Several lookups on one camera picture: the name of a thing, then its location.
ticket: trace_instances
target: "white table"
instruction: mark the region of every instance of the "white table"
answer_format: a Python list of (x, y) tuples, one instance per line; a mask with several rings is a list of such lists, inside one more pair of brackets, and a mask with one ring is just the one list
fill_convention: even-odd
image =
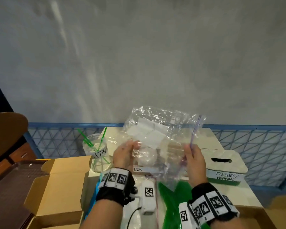
[[(107, 128), (105, 137), (108, 141), (110, 141), (107, 143), (108, 152), (110, 155), (113, 154), (113, 152), (119, 145), (119, 142), (116, 140), (120, 139), (119, 134), (121, 129), (122, 129), (121, 127)], [(203, 136), (201, 136), (196, 142), (200, 148), (202, 147), (206, 148), (210, 146), (211, 149), (223, 149), (220, 142), (209, 128), (204, 128), (202, 129), (202, 131), (203, 131), (202, 133)], [(234, 205), (262, 207), (261, 203), (259, 202), (259, 200), (257, 199), (257, 197), (255, 196), (255, 194), (253, 193), (253, 191), (251, 190), (246, 181), (242, 181), (238, 186), (229, 186), (229, 185), (214, 184), (214, 183), (212, 184), (222, 194), (228, 196)], [(164, 201), (160, 201), (160, 204), (158, 202), (159, 228), (162, 228), (161, 223), (163, 223), (164, 221), (165, 212), (166, 212), (166, 206), (164, 204)]]

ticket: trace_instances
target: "hand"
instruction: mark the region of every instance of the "hand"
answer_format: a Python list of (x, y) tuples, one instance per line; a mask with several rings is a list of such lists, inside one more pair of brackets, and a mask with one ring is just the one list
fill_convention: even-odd
[(139, 149), (141, 146), (139, 141), (128, 140), (121, 144), (113, 153), (113, 165), (115, 168), (133, 170), (132, 150)]
[(184, 146), (187, 160), (188, 182), (192, 187), (195, 187), (201, 183), (208, 182), (208, 179), (206, 178), (206, 161), (204, 160), (201, 150), (196, 144), (192, 145), (192, 150), (189, 144)]

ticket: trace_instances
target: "plastic container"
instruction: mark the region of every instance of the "plastic container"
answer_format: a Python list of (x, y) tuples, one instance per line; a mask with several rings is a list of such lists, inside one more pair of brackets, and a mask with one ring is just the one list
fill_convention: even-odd
[(102, 140), (102, 134), (95, 133), (87, 138), (92, 142), (94, 146), (90, 147), (83, 141), (83, 148), (87, 156), (93, 156), (94, 159), (91, 164), (91, 169), (94, 172), (101, 173), (111, 168), (112, 157), (109, 156), (107, 148), (107, 140), (104, 137)]

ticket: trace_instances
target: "concrete wall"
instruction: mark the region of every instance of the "concrete wall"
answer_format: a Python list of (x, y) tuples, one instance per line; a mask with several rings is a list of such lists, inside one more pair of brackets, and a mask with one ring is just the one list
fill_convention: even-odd
[(0, 87), (30, 122), (286, 125), (286, 0), (0, 0)]

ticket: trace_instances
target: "black cable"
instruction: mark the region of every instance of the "black cable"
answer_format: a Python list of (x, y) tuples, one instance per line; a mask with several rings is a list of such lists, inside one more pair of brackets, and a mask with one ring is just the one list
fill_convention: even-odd
[(130, 224), (131, 217), (133, 216), (133, 214), (134, 214), (137, 210), (141, 210), (141, 207), (138, 207), (137, 209), (135, 209), (134, 212), (131, 214), (126, 229), (128, 229), (129, 224)]

